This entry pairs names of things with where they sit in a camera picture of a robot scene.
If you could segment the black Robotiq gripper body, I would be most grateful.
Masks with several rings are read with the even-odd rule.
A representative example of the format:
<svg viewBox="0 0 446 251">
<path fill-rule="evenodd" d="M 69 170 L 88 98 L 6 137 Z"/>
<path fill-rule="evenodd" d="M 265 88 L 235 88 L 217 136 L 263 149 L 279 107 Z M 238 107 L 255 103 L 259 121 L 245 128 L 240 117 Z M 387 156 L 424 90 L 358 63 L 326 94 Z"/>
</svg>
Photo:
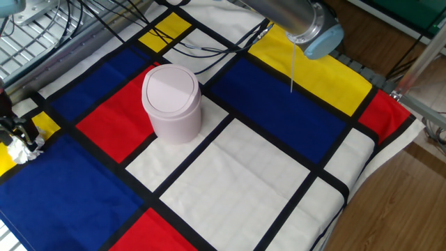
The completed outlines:
<svg viewBox="0 0 446 251">
<path fill-rule="evenodd" d="M 1 87 L 0 91 L 0 115 L 1 117 L 12 117 L 13 116 L 13 110 L 12 110 L 13 104 L 8 97 L 8 94 L 4 90 L 3 87 Z"/>
</svg>

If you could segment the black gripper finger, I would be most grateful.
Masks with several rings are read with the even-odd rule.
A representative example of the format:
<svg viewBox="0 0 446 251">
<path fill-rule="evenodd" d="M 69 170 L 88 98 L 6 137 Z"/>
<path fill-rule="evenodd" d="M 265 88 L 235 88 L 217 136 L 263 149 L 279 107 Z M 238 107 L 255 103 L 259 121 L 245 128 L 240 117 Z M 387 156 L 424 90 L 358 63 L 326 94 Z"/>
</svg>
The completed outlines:
<svg viewBox="0 0 446 251">
<path fill-rule="evenodd" d="M 1 117 L 1 142 L 5 146 L 9 146 L 13 143 L 15 126 L 16 125 L 13 117 Z"/>
<path fill-rule="evenodd" d="M 35 151 L 38 148 L 36 139 L 39 132 L 31 119 L 16 118 L 15 134 L 24 142 L 28 150 Z"/>
</svg>

